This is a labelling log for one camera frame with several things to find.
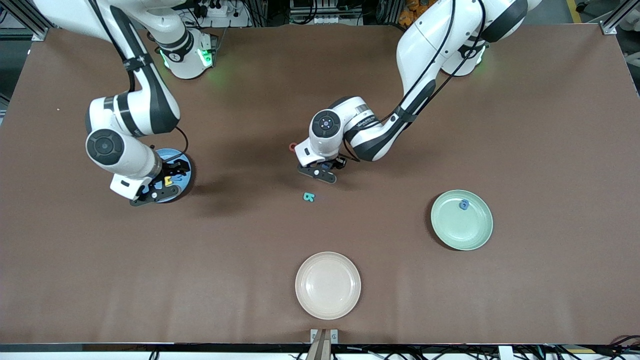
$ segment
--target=black cable tie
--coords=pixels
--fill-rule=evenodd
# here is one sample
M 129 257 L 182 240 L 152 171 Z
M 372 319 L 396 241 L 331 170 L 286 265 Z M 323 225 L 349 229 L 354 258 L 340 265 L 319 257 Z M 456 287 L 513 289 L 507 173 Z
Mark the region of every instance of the black cable tie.
M 145 67 L 153 62 L 154 61 L 151 58 L 151 55 L 145 53 L 145 54 L 139 55 L 137 58 L 126 59 L 125 61 L 122 62 L 122 65 L 124 65 L 124 69 L 126 71 L 130 72 L 130 71 L 138 70 L 141 67 Z

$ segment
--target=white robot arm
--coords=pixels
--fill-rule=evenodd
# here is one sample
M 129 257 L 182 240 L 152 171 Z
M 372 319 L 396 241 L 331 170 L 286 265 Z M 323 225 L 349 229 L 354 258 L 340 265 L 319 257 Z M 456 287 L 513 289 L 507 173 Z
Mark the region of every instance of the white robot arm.
M 530 0 L 535 5 L 539 1 Z M 479 63 L 476 58 L 482 55 L 484 42 L 512 34 L 529 8 L 527 0 L 439 0 L 398 43 L 396 58 L 404 97 L 382 120 L 387 121 L 383 124 L 360 97 L 339 99 L 316 113 L 309 137 L 295 146 L 298 171 L 334 183 L 336 178 L 330 170 L 344 167 L 347 159 L 339 154 L 342 142 L 349 143 L 360 160 L 382 158 L 446 84 L 436 90 L 438 71 L 447 64 L 450 74 L 461 69 L 471 72 Z
M 170 9 L 183 2 L 36 0 L 36 6 L 51 21 L 71 31 L 112 42 L 123 59 L 130 75 L 130 89 L 91 102 L 85 118 L 86 152 L 94 163 L 114 173 L 111 189 L 133 200 L 132 203 L 139 203 L 144 189 L 150 190 L 166 177 L 185 175 L 190 168 L 182 154 L 163 160 L 137 139 L 172 131 L 180 120 L 180 110 L 128 16 L 147 27 L 176 76 L 193 78 L 211 66 L 202 56 L 202 47 L 209 46 L 211 38 L 200 31 L 187 30 Z M 131 74 L 140 83 L 140 90 L 133 91 Z M 174 187 L 166 197 L 156 196 L 149 202 L 167 199 L 169 195 L 176 197 L 181 190 Z

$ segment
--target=green plate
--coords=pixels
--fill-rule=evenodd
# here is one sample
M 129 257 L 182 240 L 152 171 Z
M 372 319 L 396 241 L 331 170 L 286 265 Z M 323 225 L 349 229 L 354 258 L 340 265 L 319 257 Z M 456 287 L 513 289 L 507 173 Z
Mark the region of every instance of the green plate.
M 440 195 L 431 208 L 436 235 L 457 250 L 476 250 L 493 231 L 493 217 L 486 203 L 472 192 L 451 190 Z

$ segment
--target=brown table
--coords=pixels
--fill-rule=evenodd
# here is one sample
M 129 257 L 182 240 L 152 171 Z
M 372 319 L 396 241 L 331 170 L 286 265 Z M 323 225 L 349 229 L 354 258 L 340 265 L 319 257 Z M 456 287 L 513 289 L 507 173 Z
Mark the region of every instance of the brown table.
M 335 185 L 287 146 L 343 95 L 401 97 L 394 28 L 232 29 L 196 80 L 161 72 L 196 179 L 133 208 L 84 152 L 88 103 L 125 90 L 110 44 L 52 30 L 0 127 L 0 342 L 608 343 L 640 332 L 640 102 L 614 37 L 523 26 L 451 81 L 376 163 Z M 178 133 L 146 138 L 182 147 Z M 479 194 L 479 250 L 435 240 L 430 204 Z M 316 194 L 313 203 L 303 193 Z M 317 320 L 293 282 L 310 255 L 358 267 L 356 308 Z

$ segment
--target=yellow tape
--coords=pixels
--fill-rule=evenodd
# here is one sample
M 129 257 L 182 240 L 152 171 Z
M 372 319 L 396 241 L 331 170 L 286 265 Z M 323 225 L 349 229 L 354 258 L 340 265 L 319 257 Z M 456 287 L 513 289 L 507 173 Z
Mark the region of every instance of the yellow tape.
M 582 24 L 582 19 L 580 19 L 580 14 L 575 11 L 575 0 L 566 0 L 566 5 L 569 6 L 569 12 L 571 13 L 571 18 L 573 19 L 574 24 Z

